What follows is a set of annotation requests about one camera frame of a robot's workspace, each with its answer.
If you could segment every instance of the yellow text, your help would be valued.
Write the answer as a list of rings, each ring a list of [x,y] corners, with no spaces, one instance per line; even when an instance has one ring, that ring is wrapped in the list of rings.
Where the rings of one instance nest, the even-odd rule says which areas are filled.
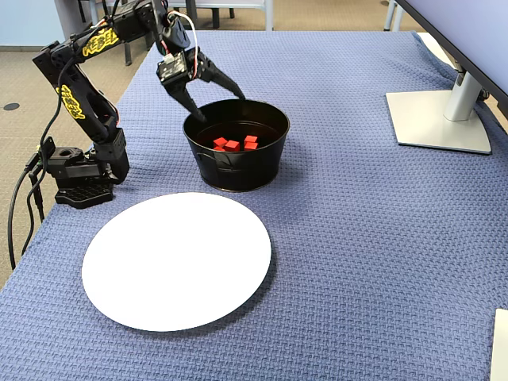
[[[56,92],[57,93],[60,92],[60,89],[58,87],[56,88]],[[69,89],[67,85],[62,85],[62,101],[65,105],[65,108],[74,119],[85,118],[85,116],[83,115],[83,111],[79,106],[79,102],[75,100],[74,96],[72,95],[71,89]]]
[[[88,57],[90,54],[102,52],[106,46],[115,44],[118,41],[117,34],[113,29],[103,29],[97,36],[93,36],[88,44],[83,48],[83,55]]]

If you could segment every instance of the red block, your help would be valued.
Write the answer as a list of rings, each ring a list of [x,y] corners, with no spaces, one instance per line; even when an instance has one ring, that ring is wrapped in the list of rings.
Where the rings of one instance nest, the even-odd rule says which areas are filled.
[[[252,137],[250,135],[247,135],[247,137],[245,138],[245,143],[256,143],[257,142],[257,137]]]
[[[227,143],[228,141],[226,139],[224,139],[223,137],[219,137],[218,139],[215,139],[214,140],[214,148],[215,147],[224,147],[225,144]]]
[[[254,151],[257,148],[257,143],[245,143],[245,151]]]
[[[225,144],[224,149],[229,152],[240,151],[240,143],[234,140],[230,140]]]

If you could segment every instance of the bucket rim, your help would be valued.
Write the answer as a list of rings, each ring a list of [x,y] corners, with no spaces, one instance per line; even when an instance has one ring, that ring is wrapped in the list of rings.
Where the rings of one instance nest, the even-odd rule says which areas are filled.
[[[286,118],[286,121],[287,121],[287,129],[286,129],[286,132],[281,135],[279,137],[279,139],[277,140],[274,140],[272,141],[270,144],[268,145],[265,145],[264,147],[261,147],[261,148],[257,148],[255,150],[252,150],[252,151],[239,151],[239,152],[231,152],[231,151],[215,151],[213,148],[208,148],[208,147],[205,147],[204,145],[200,145],[198,143],[196,143],[196,141],[194,139],[191,139],[188,135],[187,135],[187,132],[185,131],[185,124],[187,123],[187,121],[190,119],[190,118],[194,118],[194,116],[192,114],[189,114],[186,118],[185,118],[185,121],[183,121],[183,135],[185,135],[185,137],[191,141],[193,144],[195,144],[196,146],[200,147],[200,148],[203,148],[203,149],[206,149],[208,151],[211,151],[211,152],[214,152],[214,153],[223,153],[223,154],[232,154],[232,155],[236,155],[236,154],[239,154],[239,153],[242,153],[242,154],[249,154],[250,152],[260,152],[260,151],[263,151],[265,148],[270,148],[272,145],[274,144],[277,144],[278,142],[280,142],[281,139],[285,139],[286,138],[286,135],[289,133],[289,130],[291,129],[291,122],[289,120],[289,118],[287,117],[286,113],[284,113],[279,107],[275,107],[273,106],[272,104],[268,103],[268,102],[264,102],[264,101],[255,101],[253,99],[237,99],[237,98],[232,98],[232,99],[222,99],[220,101],[216,101],[216,102],[211,102],[211,103],[207,103],[201,107],[199,107],[200,109],[202,107],[205,107],[205,106],[212,106],[212,105],[215,105],[216,103],[222,103],[222,102],[231,102],[231,101],[234,101],[234,102],[252,102],[252,103],[263,103],[264,105],[267,105],[267,106],[270,106],[270,107],[273,107],[274,109],[276,109],[277,111],[279,111],[285,118]]]

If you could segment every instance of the white plate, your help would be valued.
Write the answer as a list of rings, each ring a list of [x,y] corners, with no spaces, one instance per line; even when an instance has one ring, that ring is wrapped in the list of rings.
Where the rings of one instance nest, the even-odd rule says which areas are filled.
[[[260,286],[271,259],[263,222],[229,198],[178,193],[118,214],[83,260],[83,286],[108,318],[178,331],[221,318]]]

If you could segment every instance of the blue textured cloth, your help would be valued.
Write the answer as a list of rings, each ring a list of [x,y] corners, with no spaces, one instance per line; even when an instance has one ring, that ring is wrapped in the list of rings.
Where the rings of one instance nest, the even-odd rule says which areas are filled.
[[[402,147],[385,93],[455,77],[416,35],[198,36],[248,98],[291,120],[275,181],[227,194],[270,233],[267,278],[227,317],[178,333],[126,328],[88,301],[81,264],[108,220],[162,194],[221,194],[151,50],[119,104],[127,180],[112,202],[55,206],[0,295],[0,379],[488,379],[495,308],[508,307],[508,139],[488,108],[492,156]],[[231,98],[189,91],[199,105]]]

